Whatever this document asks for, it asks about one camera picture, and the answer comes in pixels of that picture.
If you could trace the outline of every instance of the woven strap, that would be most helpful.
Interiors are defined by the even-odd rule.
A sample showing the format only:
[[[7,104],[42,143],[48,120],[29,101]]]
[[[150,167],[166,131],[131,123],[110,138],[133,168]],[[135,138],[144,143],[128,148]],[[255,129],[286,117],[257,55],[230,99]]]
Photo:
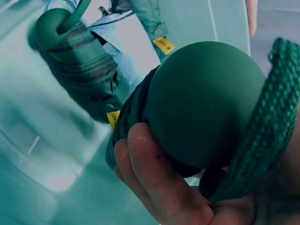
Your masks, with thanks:
[[[206,170],[199,191],[211,202],[242,197],[259,184],[289,142],[300,97],[300,47],[275,40],[272,70],[252,112],[229,172]]]
[[[64,34],[74,28],[79,22],[84,12],[89,7],[91,0],[80,0],[75,12],[60,25],[57,29],[57,32],[60,34]]]

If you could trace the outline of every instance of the finger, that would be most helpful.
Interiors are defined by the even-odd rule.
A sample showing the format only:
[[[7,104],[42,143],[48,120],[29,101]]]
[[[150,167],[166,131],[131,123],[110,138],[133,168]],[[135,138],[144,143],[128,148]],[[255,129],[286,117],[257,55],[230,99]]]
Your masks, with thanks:
[[[115,168],[115,173],[117,177],[123,181],[133,193],[140,199],[149,213],[160,223],[162,223],[162,218],[157,212],[150,196],[140,184],[137,179],[135,172],[131,165],[131,159],[128,150],[128,143],[126,139],[119,140],[114,148],[114,154],[118,166]]]
[[[252,195],[218,202],[214,204],[213,209],[215,216],[211,225],[250,225],[255,218],[255,202]]]
[[[249,34],[254,36],[257,27],[257,7],[258,0],[246,0]]]
[[[128,134],[128,145],[135,174],[164,219],[180,224],[196,217],[201,223],[207,221],[207,216],[212,217],[207,204],[195,198],[190,186],[173,170],[148,125],[134,125]]]

